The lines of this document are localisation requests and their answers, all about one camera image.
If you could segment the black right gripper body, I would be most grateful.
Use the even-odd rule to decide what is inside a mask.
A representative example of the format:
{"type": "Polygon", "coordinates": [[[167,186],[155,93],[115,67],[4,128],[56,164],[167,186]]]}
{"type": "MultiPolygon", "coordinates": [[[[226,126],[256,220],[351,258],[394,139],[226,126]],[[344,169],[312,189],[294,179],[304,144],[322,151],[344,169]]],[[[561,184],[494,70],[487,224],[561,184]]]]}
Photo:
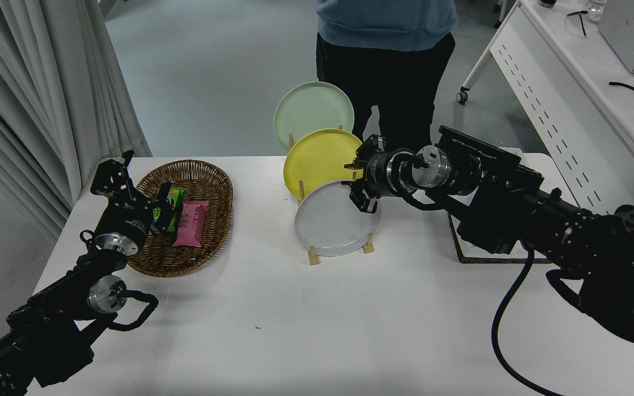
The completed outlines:
{"type": "Polygon", "coordinates": [[[364,168],[364,179],[367,187],[365,193],[370,199],[383,196],[394,196],[390,184],[390,163],[392,151],[374,151],[368,157],[367,167],[364,168]]]}

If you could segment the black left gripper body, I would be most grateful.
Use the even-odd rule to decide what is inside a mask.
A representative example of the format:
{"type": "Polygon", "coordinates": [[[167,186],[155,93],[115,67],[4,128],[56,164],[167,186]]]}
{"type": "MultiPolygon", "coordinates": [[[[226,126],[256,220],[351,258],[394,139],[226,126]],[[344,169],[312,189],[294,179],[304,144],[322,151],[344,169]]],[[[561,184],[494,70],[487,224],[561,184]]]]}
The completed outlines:
{"type": "Polygon", "coordinates": [[[136,244],[143,244],[153,221],[149,200],[131,204],[109,201],[96,226],[96,240],[102,235],[121,235],[136,244]]]}

